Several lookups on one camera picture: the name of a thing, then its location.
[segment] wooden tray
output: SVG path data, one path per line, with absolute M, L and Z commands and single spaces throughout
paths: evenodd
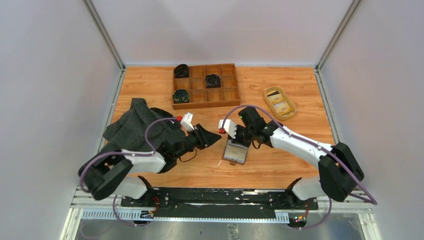
M 173 92 L 185 89 L 190 92 L 190 102 L 173 103 L 174 110 L 228 107 L 240 105 L 239 81 L 234 63 L 189 66 L 186 78 L 173 79 Z M 217 74 L 221 87 L 206 88 L 206 76 Z

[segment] dark gray cloth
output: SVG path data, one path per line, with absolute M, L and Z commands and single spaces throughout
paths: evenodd
M 156 111 L 152 109 L 149 109 L 144 98 L 133 98 L 129 110 L 118 121 L 107 126 L 103 137 L 121 149 L 150 152 L 152 149 L 145 140 L 147 127 L 157 119 L 171 116 L 170 113 L 158 108 L 155 108 Z M 157 148 L 172 130 L 171 121 L 160 121 L 150 128 L 148 140 Z

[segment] white connector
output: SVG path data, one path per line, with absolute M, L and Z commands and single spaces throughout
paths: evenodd
M 224 119 L 219 120 L 218 129 L 221 129 L 223 121 Z M 237 125 L 235 122 L 231 121 L 230 119 L 225 120 L 224 129 L 231 138 L 234 139 L 236 137 Z
M 187 112 L 182 116 L 181 126 L 187 130 L 187 132 L 193 131 L 195 128 L 192 125 L 193 113 Z

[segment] metal floor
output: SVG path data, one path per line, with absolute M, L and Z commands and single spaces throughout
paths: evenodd
M 308 225 L 322 219 L 310 213 Z M 297 232 L 287 225 L 275 223 L 167 222 L 155 221 L 145 227 L 130 227 L 116 220 L 84 220 L 83 233 L 95 236 L 113 227 L 98 240 L 365 240 L 361 223 L 355 213 L 332 213 L 317 228 Z M 85 238 L 77 234 L 75 240 Z

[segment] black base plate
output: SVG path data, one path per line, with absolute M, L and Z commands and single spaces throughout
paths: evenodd
M 271 219 L 275 218 L 274 210 L 292 209 L 283 199 L 282 191 L 232 188 L 154 188 L 150 199 L 122 199 L 122 207 L 154 207 L 153 197 L 159 199 L 156 217 L 174 218 L 240 218 Z M 314 198 L 296 206 L 297 210 L 317 210 Z

